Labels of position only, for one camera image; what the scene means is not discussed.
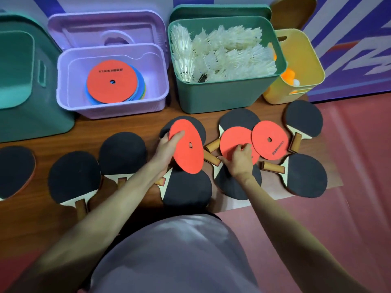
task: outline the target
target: person's right hand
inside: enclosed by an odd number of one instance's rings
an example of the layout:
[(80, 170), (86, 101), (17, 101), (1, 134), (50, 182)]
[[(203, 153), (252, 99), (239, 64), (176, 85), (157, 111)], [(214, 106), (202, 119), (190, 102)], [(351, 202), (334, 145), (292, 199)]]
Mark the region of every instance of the person's right hand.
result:
[(219, 159), (227, 166), (231, 176), (238, 180), (242, 177), (252, 176), (253, 161), (251, 154), (251, 144), (246, 144), (243, 150), (242, 145), (238, 145), (232, 154), (231, 161), (224, 156), (219, 156)]

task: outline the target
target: teal storage box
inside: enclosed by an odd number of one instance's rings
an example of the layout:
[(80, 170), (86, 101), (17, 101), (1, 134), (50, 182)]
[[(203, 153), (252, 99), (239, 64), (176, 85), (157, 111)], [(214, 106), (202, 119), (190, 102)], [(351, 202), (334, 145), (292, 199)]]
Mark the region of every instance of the teal storage box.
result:
[(187, 83), (179, 79), (174, 67), (179, 103), (184, 112), (193, 114), (248, 107), (285, 71), (287, 63), (270, 19), (271, 10), (266, 5), (179, 5), (174, 8), (168, 27), (171, 55), (170, 35), (175, 24), (187, 28), (192, 39), (202, 29), (209, 34), (220, 25), (225, 29), (233, 26), (260, 27), (262, 46), (267, 47), (271, 43), (277, 55), (276, 73), (259, 78)]
[(65, 133), (74, 114), (56, 101), (60, 49), (33, 20), (0, 14), (0, 142)]

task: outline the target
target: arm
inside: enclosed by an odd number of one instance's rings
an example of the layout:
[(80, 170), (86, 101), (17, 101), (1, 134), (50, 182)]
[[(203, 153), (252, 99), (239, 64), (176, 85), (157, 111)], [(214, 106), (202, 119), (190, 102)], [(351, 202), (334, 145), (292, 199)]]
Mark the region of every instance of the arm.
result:
[(183, 132), (168, 141), (165, 135), (151, 161), (66, 232), (22, 273), (7, 292), (76, 292), (149, 187), (165, 174), (182, 137)]
[(369, 292), (304, 226), (279, 206), (252, 176), (251, 145), (239, 145), (232, 161), (220, 156), (246, 192), (259, 221), (302, 292)]

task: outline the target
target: orange marker disc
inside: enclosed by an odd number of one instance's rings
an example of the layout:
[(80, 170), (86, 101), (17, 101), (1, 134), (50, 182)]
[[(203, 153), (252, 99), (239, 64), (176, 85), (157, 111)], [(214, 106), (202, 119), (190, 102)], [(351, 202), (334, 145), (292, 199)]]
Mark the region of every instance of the orange marker disc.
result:
[(261, 157), (275, 160), (285, 156), (288, 150), (288, 136), (284, 129), (272, 121), (261, 121), (254, 128), (251, 139)]
[(88, 92), (101, 103), (123, 102), (134, 94), (137, 85), (133, 68), (119, 60), (97, 64), (87, 78)]
[(174, 159), (185, 172), (196, 174), (201, 171), (204, 165), (204, 148), (194, 125), (186, 119), (177, 120), (170, 128), (169, 140), (173, 135), (183, 130), (185, 135), (176, 145)]
[[(220, 139), (220, 151), (222, 156), (228, 160), (232, 159), (232, 153), (238, 145), (251, 144), (251, 131), (245, 127), (231, 127), (227, 129)], [(255, 151), (254, 146), (252, 149), (253, 164), (259, 159), (259, 154)]]

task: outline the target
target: hand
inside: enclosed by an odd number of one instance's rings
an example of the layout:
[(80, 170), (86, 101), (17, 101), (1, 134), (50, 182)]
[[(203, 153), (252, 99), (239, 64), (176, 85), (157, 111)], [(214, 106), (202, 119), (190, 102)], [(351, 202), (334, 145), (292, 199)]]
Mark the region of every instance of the hand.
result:
[(166, 133), (163, 138), (160, 139), (159, 145), (156, 149), (155, 155), (152, 157), (151, 162), (154, 163), (156, 169), (159, 170), (157, 179), (164, 176), (167, 172), (167, 167), (174, 155), (176, 145), (179, 140), (185, 135), (185, 131), (176, 133), (171, 140), (169, 140), (169, 133)]
[(224, 156), (219, 156), (219, 159), (227, 166), (231, 176), (238, 180), (249, 176), (252, 177), (253, 161), (251, 154), (251, 144), (246, 144), (243, 149), (242, 145), (238, 145), (232, 154), (231, 161)]

